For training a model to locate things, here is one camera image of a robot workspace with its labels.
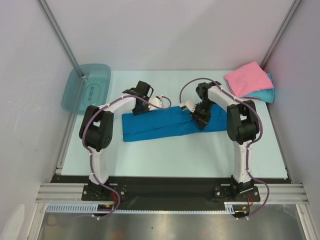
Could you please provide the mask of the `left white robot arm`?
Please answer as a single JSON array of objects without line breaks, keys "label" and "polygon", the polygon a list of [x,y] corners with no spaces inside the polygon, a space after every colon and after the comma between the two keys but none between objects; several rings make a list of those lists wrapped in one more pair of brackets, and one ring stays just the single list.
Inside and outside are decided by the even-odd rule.
[{"label": "left white robot arm", "polygon": [[152,97],[154,89],[146,82],[139,81],[136,87],[126,89],[120,97],[103,105],[86,108],[79,130],[83,147],[89,155],[89,182],[86,192],[99,200],[115,195],[105,184],[110,177],[107,163],[101,159],[103,151],[113,138],[114,120],[132,111],[134,116],[145,114],[163,107],[159,96]]}]

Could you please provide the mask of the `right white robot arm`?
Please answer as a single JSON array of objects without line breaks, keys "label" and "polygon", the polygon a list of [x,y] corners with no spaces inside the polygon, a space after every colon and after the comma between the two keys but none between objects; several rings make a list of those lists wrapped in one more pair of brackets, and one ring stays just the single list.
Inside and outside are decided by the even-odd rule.
[{"label": "right white robot arm", "polygon": [[226,131],[234,148],[234,171],[225,197],[242,201],[254,190],[250,168],[252,145],[259,141],[263,134],[255,103],[252,100],[240,100],[215,81],[199,83],[195,91],[201,102],[193,104],[189,110],[200,130],[203,131],[208,125],[214,105],[226,112]]}]

